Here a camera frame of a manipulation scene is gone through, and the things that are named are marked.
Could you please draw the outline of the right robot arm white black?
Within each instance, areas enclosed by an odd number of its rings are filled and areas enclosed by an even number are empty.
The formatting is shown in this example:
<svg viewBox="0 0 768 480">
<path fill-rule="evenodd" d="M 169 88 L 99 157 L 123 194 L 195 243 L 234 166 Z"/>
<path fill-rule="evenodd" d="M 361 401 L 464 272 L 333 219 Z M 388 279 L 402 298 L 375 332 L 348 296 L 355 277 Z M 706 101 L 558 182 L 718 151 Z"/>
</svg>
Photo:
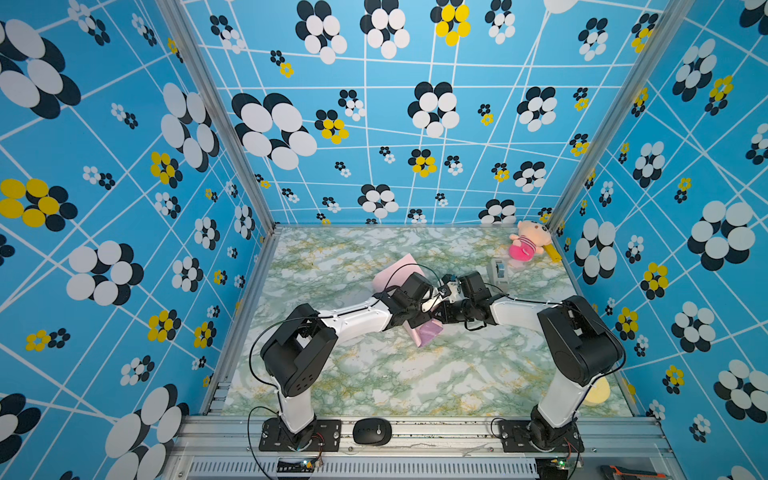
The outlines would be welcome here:
<svg viewBox="0 0 768 480">
<path fill-rule="evenodd" d="M 585 298 L 561 301 L 515 298 L 477 273 L 444 275 L 437 308 L 445 323 L 480 322 L 541 334 L 555 365 L 542 400 L 532 409 L 528 438 L 539 451 L 553 451 L 577 433 L 577 413 L 596 383 L 620 370 L 626 350 Z"/>
</svg>

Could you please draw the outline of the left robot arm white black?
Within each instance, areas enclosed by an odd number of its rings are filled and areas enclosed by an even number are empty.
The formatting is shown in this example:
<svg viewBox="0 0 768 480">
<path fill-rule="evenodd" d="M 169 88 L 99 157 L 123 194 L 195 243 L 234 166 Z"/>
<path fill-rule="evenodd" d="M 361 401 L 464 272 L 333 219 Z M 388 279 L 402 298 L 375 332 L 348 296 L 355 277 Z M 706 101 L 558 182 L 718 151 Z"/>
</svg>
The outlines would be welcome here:
<svg viewBox="0 0 768 480">
<path fill-rule="evenodd" d="M 431 310 L 441 302 L 439 290 L 414 272 L 403 284 L 350 307 L 316 310 L 307 303 L 296 307 L 260 351 L 276 382 L 280 432 L 299 447 L 317 431 L 311 387 L 337 344 L 403 324 L 415 327 L 430 320 Z"/>
</svg>

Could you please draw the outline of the purple wrapping paper sheet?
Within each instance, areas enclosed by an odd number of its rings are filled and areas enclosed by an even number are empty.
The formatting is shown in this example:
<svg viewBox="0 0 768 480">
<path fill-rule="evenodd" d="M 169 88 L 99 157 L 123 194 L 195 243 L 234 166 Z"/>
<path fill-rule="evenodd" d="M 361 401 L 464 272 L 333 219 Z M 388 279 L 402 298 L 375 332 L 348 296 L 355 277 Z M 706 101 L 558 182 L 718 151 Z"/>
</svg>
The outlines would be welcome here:
<svg viewBox="0 0 768 480">
<path fill-rule="evenodd" d="M 374 277 L 373 291 L 378 293 L 392 286 L 401 286 L 412 273 L 427 275 L 426 268 L 419 266 L 413 256 L 407 254 Z M 438 320 L 430 319 L 419 327 L 412 328 L 407 321 L 404 321 L 402 328 L 410 335 L 415 345 L 422 348 L 429 345 L 443 331 L 443 324 Z"/>
</svg>

